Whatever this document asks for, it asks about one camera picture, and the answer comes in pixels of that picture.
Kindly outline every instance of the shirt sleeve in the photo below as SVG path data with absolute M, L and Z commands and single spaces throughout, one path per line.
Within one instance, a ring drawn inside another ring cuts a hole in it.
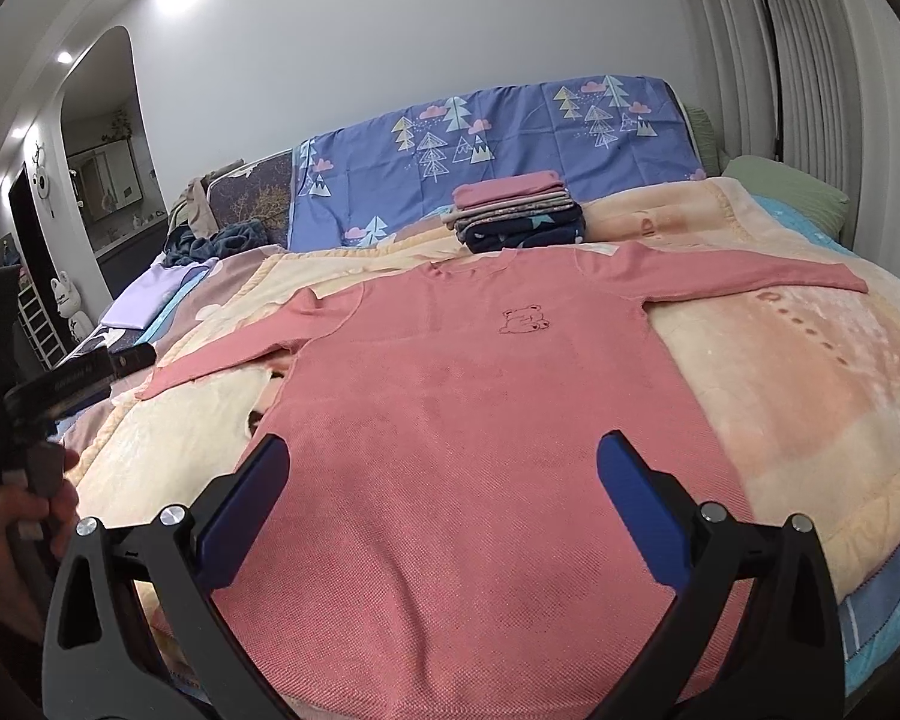
M 154 378 L 139 397 L 149 400 L 172 386 L 259 360 L 281 349 L 295 354 L 308 341 L 329 335 L 346 322 L 357 310 L 363 294 L 362 284 L 322 299 L 309 288 L 298 290 L 269 317 L 217 338 L 166 367 L 156 368 Z
M 636 241 L 615 254 L 587 254 L 581 269 L 617 295 L 650 302 L 718 298 L 764 287 L 833 287 L 866 293 L 866 281 L 846 265 L 823 265 L 753 251 L 660 251 Z M 591 257 L 599 257 L 602 262 Z

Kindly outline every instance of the blue gripper pad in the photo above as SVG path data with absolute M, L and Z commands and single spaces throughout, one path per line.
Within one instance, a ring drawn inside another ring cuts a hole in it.
M 290 478 L 290 452 L 276 436 L 266 436 L 247 464 L 197 545 L 197 584 L 207 592 L 230 586 Z
M 693 570 L 689 535 L 653 486 L 653 471 L 614 431 L 597 445 L 597 474 L 653 579 L 679 594 Z

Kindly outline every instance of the cabinet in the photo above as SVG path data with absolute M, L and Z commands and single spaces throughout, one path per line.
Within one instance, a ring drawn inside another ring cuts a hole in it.
M 74 171 L 74 191 L 84 203 L 84 214 L 98 221 L 143 199 L 130 141 L 114 141 L 67 157 Z

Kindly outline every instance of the screw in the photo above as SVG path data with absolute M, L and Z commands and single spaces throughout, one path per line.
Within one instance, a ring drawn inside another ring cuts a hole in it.
M 80 522 L 77 522 L 77 535 L 78 536 L 89 536 L 90 533 L 96 531 L 97 529 L 97 519 L 96 517 L 84 517 Z
M 700 507 L 700 513 L 707 522 L 723 522 L 727 519 L 727 510 L 716 501 L 707 501 Z
M 160 521 L 164 525 L 178 525 L 180 522 L 183 522 L 183 517 L 186 517 L 186 514 L 186 509 L 174 504 L 173 506 L 166 507 L 160 512 Z
M 790 518 L 790 524 L 798 533 L 810 533 L 813 530 L 813 520 L 806 514 L 794 514 Z

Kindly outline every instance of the purple cloth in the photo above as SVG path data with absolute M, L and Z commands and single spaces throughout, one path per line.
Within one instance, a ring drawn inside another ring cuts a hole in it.
M 216 258 L 204 263 L 180 265 L 164 268 L 151 265 L 139 278 L 135 279 L 120 296 L 113 301 L 100 320 L 106 327 L 120 327 L 127 330 L 143 330 L 154 321 L 167 302 L 172 298 L 183 279 L 194 269 L 208 271 L 217 264 Z

